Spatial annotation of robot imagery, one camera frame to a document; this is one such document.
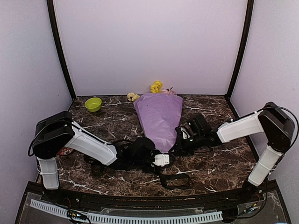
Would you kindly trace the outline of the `pink wrapping paper sheet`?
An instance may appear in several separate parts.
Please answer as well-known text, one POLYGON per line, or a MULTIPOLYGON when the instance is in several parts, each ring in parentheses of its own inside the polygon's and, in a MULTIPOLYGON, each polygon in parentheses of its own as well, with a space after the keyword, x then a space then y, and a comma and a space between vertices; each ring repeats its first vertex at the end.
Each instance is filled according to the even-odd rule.
POLYGON ((144 94, 134 103, 145 137, 157 150, 167 153, 175 145, 182 114, 183 98, 162 93, 144 94))

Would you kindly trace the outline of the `black printed ribbon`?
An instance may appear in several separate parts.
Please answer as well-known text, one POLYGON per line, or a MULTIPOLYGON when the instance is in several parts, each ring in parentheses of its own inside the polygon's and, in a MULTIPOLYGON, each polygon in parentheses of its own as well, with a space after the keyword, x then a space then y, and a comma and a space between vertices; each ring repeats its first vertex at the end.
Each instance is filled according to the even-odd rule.
MULTIPOLYGON (((107 168, 117 170, 115 169, 115 162, 110 165, 104 165, 100 161, 87 155, 84 155, 84 161, 91 165, 91 173, 96 177, 101 176, 107 168)), ((159 181, 164 188, 171 190, 190 188, 191 179, 188 174, 166 175, 163 172, 164 171, 152 174, 156 174, 159 177, 159 181)))

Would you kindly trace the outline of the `yellow rose stem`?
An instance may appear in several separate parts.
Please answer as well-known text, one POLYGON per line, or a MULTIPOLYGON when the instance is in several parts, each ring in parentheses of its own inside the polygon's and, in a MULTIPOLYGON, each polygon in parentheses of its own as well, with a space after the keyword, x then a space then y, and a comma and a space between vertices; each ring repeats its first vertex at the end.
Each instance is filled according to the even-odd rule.
POLYGON ((163 86, 163 83, 161 81, 154 81, 154 83, 150 86, 151 93, 161 93, 161 88, 163 86))

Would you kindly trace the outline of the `yellow daisy bunch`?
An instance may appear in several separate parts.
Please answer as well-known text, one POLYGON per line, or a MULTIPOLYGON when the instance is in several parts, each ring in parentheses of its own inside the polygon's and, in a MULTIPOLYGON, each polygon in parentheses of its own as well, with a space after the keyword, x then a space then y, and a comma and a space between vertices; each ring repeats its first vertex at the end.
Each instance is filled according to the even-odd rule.
POLYGON ((135 94, 134 92, 128 93, 127 94, 127 99, 129 102, 135 102, 136 100, 138 100, 141 96, 139 96, 138 94, 135 94))

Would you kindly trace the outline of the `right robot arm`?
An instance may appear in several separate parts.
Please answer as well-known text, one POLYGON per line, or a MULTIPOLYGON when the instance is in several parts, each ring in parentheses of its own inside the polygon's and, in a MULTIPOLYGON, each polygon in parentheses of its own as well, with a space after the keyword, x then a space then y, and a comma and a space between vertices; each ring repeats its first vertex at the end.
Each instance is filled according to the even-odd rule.
POLYGON ((177 138, 172 151, 177 155, 193 154, 201 147, 220 146, 254 135, 265 137, 266 146, 248 175, 248 185, 238 193, 238 198, 244 203, 256 196, 255 187, 260 186, 276 168, 299 136, 299 120, 296 115, 273 102, 268 102, 263 108, 231 119, 216 128, 212 128, 202 114, 190 119, 188 125, 193 134, 187 138, 180 127, 176 128, 177 138))

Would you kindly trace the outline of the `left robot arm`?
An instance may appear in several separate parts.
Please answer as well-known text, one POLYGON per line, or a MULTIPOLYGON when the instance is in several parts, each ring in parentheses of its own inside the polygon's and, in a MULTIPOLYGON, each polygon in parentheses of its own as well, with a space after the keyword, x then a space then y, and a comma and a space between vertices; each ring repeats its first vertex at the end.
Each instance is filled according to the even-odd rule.
POLYGON ((169 153, 156 149, 152 140, 139 137, 135 141, 104 141, 82 128, 68 111, 41 120, 28 148, 35 156, 47 195, 55 203, 63 203, 66 193, 59 188, 56 156, 63 148, 83 153, 94 173, 104 167, 114 170, 142 169, 146 173, 159 173, 174 162, 169 153))

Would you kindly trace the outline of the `green plastic bowl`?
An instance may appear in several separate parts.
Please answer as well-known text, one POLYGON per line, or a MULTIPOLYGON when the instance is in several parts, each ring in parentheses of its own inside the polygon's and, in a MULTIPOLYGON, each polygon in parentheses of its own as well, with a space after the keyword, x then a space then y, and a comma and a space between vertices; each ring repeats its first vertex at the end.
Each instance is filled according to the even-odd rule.
POLYGON ((85 101, 85 108, 89 112, 97 112, 101 109, 102 106, 102 100, 100 98, 90 98, 87 101, 85 101))

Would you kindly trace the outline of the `red floral dish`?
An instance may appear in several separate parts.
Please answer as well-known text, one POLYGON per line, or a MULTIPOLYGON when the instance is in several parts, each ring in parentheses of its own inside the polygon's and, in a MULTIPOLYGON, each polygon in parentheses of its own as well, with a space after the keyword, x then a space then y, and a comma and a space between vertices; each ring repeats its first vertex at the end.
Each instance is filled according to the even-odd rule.
POLYGON ((69 147, 63 147, 58 153, 58 156, 68 156, 74 152, 74 149, 69 147))

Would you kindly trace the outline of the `black front rail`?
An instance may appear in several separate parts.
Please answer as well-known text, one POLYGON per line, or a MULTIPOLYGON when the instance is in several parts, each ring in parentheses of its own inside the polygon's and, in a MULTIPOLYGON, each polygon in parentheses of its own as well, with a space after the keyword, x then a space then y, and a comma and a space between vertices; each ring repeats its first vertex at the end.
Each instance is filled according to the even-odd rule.
MULTIPOLYGON (((112 196, 83 186, 77 188, 75 190, 53 190, 50 199, 60 201, 62 204, 59 205, 61 206, 64 206, 64 204, 67 206, 68 200, 66 197, 68 197, 71 202, 71 209, 82 211, 88 209, 96 211, 104 207, 134 210, 171 210, 203 207, 205 210, 231 210, 236 209, 238 205, 258 202, 259 199, 255 194, 248 202, 243 202, 240 199, 232 201, 237 199, 236 197, 241 193, 241 189, 183 196, 149 196, 147 193, 145 196, 112 196)), ((272 204, 278 203, 278 206, 282 206, 284 202, 282 202, 283 199, 276 180, 269 181, 267 187, 264 184, 261 189, 262 193, 257 193, 260 196, 260 203, 265 200, 266 188, 268 197, 266 205, 268 205, 268 202, 272 202, 272 204)), ((19 206, 19 212, 25 209, 26 206, 30 206, 29 193, 32 193, 32 196, 37 196, 38 200, 40 198, 45 199, 46 197, 42 196, 42 191, 42 184, 29 181, 19 206)))

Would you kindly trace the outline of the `right black frame post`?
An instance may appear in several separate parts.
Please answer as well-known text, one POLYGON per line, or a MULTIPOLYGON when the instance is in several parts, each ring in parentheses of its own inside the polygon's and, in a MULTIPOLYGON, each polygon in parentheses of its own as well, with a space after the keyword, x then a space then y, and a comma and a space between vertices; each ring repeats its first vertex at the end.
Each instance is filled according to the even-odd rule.
POLYGON ((244 19, 244 25, 242 29, 242 36, 240 40, 240 45, 235 61, 235 66, 233 69, 232 77, 228 86, 227 93, 225 94, 225 99, 230 102, 231 97, 233 95, 233 91, 235 89, 235 85, 238 79, 238 75, 241 69, 241 64, 243 60, 243 56, 245 53, 246 45, 247 45, 247 40, 248 40, 248 35, 249 35, 249 29, 251 25, 251 19, 252 19, 252 14, 253 14, 253 7, 254 7, 254 0, 248 0, 247 1, 247 7, 246 7, 246 13, 245 13, 245 19, 244 19))

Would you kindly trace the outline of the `black frame post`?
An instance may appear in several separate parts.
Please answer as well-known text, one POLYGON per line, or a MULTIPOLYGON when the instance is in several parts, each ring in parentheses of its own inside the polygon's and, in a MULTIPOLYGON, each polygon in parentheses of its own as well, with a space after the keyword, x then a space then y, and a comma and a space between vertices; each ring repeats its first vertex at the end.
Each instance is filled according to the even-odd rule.
POLYGON ((56 13, 55 13, 55 7, 54 7, 54 1, 53 0, 46 0, 47 3, 47 9, 48 9, 48 15, 49 15, 49 20, 50 20, 50 25, 51 25, 51 30, 52 30, 52 35, 58 55, 58 59, 60 62, 60 66, 63 72, 64 80, 66 82, 68 92, 70 94, 70 97, 73 100, 76 99, 76 93, 71 81, 71 76, 69 74, 68 68, 67 68, 67 63, 66 59, 64 56, 64 51, 63 51, 63 46, 61 43, 60 35, 59 35, 59 30, 58 30, 58 24, 57 24, 57 19, 56 19, 56 13))
POLYGON ((251 25, 251 19, 252 19, 252 14, 253 14, 253 7, 254 7, 254 0, 248 0, 247 1, 247 7, 246 7, 246 13, 245 13, 245 19, 244 19, 244 25, 242 29, 242 36, 240 40, 240 45, 235 61, 235 66, 233 69, 232 77, 228 86, 227 93, 225 94, 225 99, 230 102, 231 97, 233 95, 233 91, 235 89, 235 85, 238 79, 238 75, 241 69, 241 64, 243 60, 243 56, 245 53, 246 45, 247 45, 247 40, 248 40, 248 35, 249 35, 249 29, 251 25))

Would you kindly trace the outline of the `left black frame post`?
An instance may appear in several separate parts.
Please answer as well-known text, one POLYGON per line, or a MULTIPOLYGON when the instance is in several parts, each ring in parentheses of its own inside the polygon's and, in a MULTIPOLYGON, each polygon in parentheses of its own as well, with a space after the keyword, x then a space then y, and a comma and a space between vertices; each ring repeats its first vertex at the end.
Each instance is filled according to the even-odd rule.
POLYGON ((51 30, 52 30, 52 35, 58 55, 58 59, 60 62, 60 66, 63 72, 64 80, 66 82, 68 92, 70 94, 70 97, 73 100, 76 99, 76 93, 71 81, 71 76, 69 74, 68 68, 67 68, 67 63, 66 59, 64 56, 64 51, 63 51, 63 46, 61 43, 60 35, 59 35, 59 30, 58 30, 58 24, 57 24, 57 19, 56 19, 56 13, 55 13, 55 7, 54 7, 54 1, 53 0, 46 0, 47 3, 47 9, 48 9, 48 15, 49 15, 49 20, 50 20, 50 25, 51 25, 51 30))

